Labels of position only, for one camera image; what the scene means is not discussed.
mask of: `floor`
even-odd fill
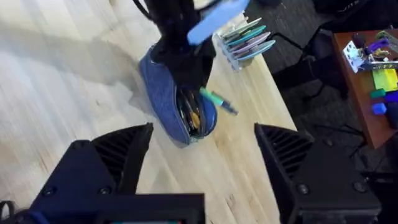
[[[312,0],[282,0],[277,7],[264,7],[253,0],[246,9],[249,20],[261,17],[262,23],[271,32],[280,32],[294,39],[304,46],[317,27],[332,19],[332,17],[319,15],[315,12]],[[294,64],[301,56],[301,51],[292,47],[284,40],[277,43],[269,51],[263,53],[271,73]],[[349,155],[362,139],[358,136],[331,132],[325,129],[315,129],[312,124],[325,124],[339,127],[349,124],[360,129],[358,118],[353,105],[348,100],[341,100],[338,92],[332,88],[325,88],[322,95],[308,104],[303,103],[302,97],[314,94],[321,83],[318,80],[301,86],[282,91],[282,97],[299,130],[307,130],[316,138],[330,139],[339,146],[343,153]],[[391,166],[385,159],[385,149],[375,151],[365,147],[357,154],[353,161],[358,170],[389,171]]]

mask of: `wooden table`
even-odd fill
[[[13,0],[0,7],[0,200],[28,207],[76,139],[154,123],[139,193],[204,192],[208,223],[278,223],[254,123],[295,129],[262,56],[239,73],[218,55],[219,110],[206,139],[181,148],[158,122],[138,62],[159,39],[131,0]]]
[[[398,37],[398,30],[387,31],[388,33]],[[376,40],[376,34],[378,32],[380,32],[380,30],[360,33],[364,34],[366,43],[370,44]],[[341,71],[343,72],[347,82],[350,96],[353,99],[353,103],[359,116],[366,141],[369,147],[377,149],[388,139],[390,139],[396,131],[389,127],[385,116],[373,114],[372,105],[374,103],[383,102],[383,99],[379,98],[373,100],[370,97],[370,92],[375,89],[371,72],[364,71],[355,74],[343,55],[343,49],[347,46],[348,42],[352,40],[354,33],[356,32],[334,34],[333,43],[338,56]]]

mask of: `pen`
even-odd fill
[[[226,110],[227,112],[233,114],[233,115],[237,115],[238,111],[235,110],[232,106],[231,103],[222,99],[220,96],[218,95],[214,95],[211,94],[209,91],[207,91],[205,88],[201,87],[199,90],[200,94],[206,98],[208,98],[210,101],[212,101],[215,105],[220,106],[221,108],[223,108],[224,110]]]

